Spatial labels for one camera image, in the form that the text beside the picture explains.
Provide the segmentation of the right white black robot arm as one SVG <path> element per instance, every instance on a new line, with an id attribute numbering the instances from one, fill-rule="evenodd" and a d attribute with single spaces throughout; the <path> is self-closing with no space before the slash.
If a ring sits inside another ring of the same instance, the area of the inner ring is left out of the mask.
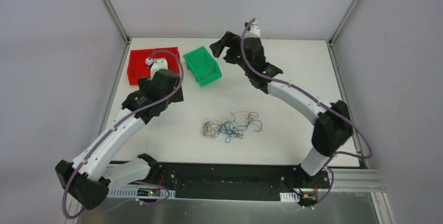
<path id="1" fill-rule="evenodd" d="M 243 39 L 227 31 L 209 47 L 215 58 L 219 58 L 222 51 L 226 50 L 223 58 L 225 62 L 239 65 L 252 86 L 282 100 L 314 126 L 312 148 L 297 166 L 296 179 L 303 187 L 316 183 L 320 170 L 353 135 L 347 104 L 342 100 L 322 102 L 296 86 L 280 68 L 266 61 L 264 47 L 258 37 Z"/>

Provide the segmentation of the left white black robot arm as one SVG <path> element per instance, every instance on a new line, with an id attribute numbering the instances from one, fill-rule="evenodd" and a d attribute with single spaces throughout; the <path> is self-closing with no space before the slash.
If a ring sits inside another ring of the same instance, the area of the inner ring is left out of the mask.
<path id="1" fill-rule="evenodd" d="M 92 210 L 104 201 L 110 191 L 120 186 L 138 180 L 149 185 L 158 181 L 159 170 L 154 167 L 157 161 L 147 154 L 113 169 L 107 166 L 150 120 L 160 116 L 169 104 L 183 101 L 183 78 L 183 74 L 160 69 L 152 78 L 139 79 L 139 89 L 128 94 L 116 117 L 97 139 L 72 161 L 58 162 L 55 172 L 64 189 L 64 214 L 67 214 L 68 195 L 76 199 L 83 210 Z"/>

